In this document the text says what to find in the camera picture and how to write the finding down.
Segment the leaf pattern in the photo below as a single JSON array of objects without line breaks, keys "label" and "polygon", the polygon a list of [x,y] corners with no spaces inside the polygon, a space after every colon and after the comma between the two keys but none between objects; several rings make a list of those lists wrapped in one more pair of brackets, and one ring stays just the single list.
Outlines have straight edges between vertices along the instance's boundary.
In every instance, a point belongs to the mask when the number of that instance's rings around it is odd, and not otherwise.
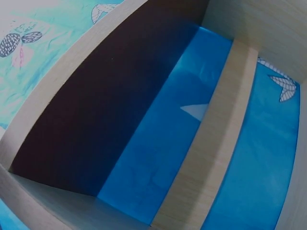
[{"label": "leaf pattern", "polygon": [[296,83],[294,80],[288,78],[280,78],[276,76],[269,75],[269,77],[279,86],[283,88],[280,97],[279,102],[285,102],[289,99],[291,99],[295,92],[296,92]]},{"label": "leaf pattern", "polygon": [[27,33],[30,30],[32,30],[34,27],[36,27],[37,23],[35,22],[30,22],[30,23],[24,23],[21,24],[20,26],[18,26],[15,31],[23,34],[23,33]]},{"label": "leaf pattern", "polygon": [[23,43],[32,43],[38,41],[42,36],[41,32],[31,32],[22,36],[21,40]]},{"label": "leaf pattern", "polygon": [[20,42],[19,34],[8,34],[0,43],[0,57],[5,58],[10,55]]},{"label": "leaf pattern", "polygon": [[97,4],[94,6],[92,10],[92,22],[93,24],[96,24],[97,21],[99,21],[100,16],[102,13],[109,13],[111,12],[115,7],[117,7],[118,4]]}]

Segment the light wood grain surface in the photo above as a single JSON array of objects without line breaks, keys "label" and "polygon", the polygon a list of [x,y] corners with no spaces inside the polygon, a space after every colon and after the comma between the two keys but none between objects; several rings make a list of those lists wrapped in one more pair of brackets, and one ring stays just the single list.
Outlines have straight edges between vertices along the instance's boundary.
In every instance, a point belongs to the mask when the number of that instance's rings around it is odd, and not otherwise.
[{"label": "light wood grain surface", "polygon": [[203,26],[255,47],[298,82],[307,78],[307,1],[212,0]]},{"label": "light wood grain surface", "polygon": [[9,169],[21,144],[54,95],[87,56],[147,0],[125,0],[83,35],[35,87],[0,141],[0,163]]},{"label": "light wood grain surface", "polygon": [[0,166],[0,198],[32,230],[147,230],[95,197],[39,184]]},{"label": "light wood grain surface", "polygon": [[32,230],[69,230],[58,218],[29,195],[0,165],[0,198]]},{"label": "light wood grain surface", "polygon": [[301,105],[295,162],[276,230],[307,228],[307,80],[301,84]]},{"label": "light wood grain surface", "polygon": [[225,175],[242,126],[258,52],[234,41],[189,152],[153,220],[164,230],[199,230]]}]

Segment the blue cloth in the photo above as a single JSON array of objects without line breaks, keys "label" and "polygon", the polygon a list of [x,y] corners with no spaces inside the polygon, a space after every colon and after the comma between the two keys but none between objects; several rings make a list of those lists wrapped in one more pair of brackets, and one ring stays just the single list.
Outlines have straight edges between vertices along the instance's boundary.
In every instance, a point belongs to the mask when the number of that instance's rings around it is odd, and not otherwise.
[{"label": "blue cloth", "polygon": [[202,230],[273,230],[294,164],[300,92],[279,102],[282,88],[258,64],[241,132]]},{"label": "blue cloth", "polygon": [[231,47],[200,28],[147,111],[98,198],[150,224],[200,121],[183,106],[208,104]]},{"label": "blue cloth", "polygon": [[2,200],[0,200],[0,225],[3,230],[28,230]]}]

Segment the blue fabric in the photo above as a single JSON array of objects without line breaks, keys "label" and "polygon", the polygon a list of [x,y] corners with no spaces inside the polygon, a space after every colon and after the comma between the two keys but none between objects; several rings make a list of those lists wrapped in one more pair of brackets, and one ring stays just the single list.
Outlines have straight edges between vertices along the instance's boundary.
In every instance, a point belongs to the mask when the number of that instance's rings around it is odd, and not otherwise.
[{"label": "blue fabric", "polygon": [[273,230],[294,164],[300,92],[279,102],[282,88],[258,64],[245,119],[224,181],[202,230]]},{"label": "blue fabric", "polygon": [[[35,42],[20,42],[7,57],[0,57],[0,127],[6,129],[34,87],[68,49],[93,26],[97,4],[123,0],[20,0],[1,15],[0,42],[9,34],[20,37],[40,32]],[[107,13],[99,15],[101,19]]]},{"label": "blue fabric", "polygon": [[3,230],[28,230],[2,200],[0,200],[0,225]]},{"label": "blue fabric", "polygon": [[150,224],[200,121],[180,107],[208,104],[231,42],[200,28],[147,111],[98,198]]}]

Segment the wooden panel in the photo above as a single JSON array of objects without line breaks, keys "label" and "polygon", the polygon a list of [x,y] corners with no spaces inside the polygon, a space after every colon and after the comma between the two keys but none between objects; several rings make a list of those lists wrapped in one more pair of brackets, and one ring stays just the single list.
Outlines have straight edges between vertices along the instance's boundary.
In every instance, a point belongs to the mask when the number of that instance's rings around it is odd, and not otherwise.
[{"label": "wooden panel", "polygon": [[303,230],[307,226],[307,80],[301,84],[300,91],[301,105],[295,162],[276,230]]},{"label": "wooden panel", "polygon": [[[173,12],[172,3],[146,2],[84,60],[31,129],[11,172],[98,195],[198,30],[195,22],[205,7],[180,11],[174,5]],[[193,21],[187,22],[192,15]]]},{"label": "wooden panel", "polygon": [[214,0],[203,26],[255,47],[298,82],[307,78],[307,1]]},{"label": "wooden panel", "polygon": [[0,166],[0,198],[32,230],[147,230],[95,197],[11,175]]},{"label": "wooden panel", "polygon": [[153,226],[199,230],[231,159],[245,115],[258,52],[234,41],[189,152]]},{"label": "wooden panel", "polygon": [[0,198],[32,230],[70,229],[40,206],[1,165]]}]

